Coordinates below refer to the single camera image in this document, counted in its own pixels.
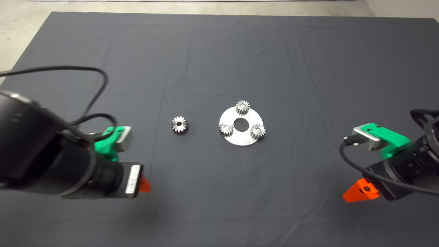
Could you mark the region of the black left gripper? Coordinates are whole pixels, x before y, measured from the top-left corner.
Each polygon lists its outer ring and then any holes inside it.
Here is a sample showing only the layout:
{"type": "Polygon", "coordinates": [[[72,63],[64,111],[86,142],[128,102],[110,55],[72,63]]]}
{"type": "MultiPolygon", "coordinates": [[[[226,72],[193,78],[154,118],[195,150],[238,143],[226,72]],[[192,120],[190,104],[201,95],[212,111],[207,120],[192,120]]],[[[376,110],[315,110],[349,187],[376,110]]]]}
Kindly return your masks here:
{"type": "Polygon", "coordinates": [[[144,166],[139,162],[116,162],[116,181],[109,198],[133,199],[138,193],[151,192],[152,186],[143,170],[144,166]]]}

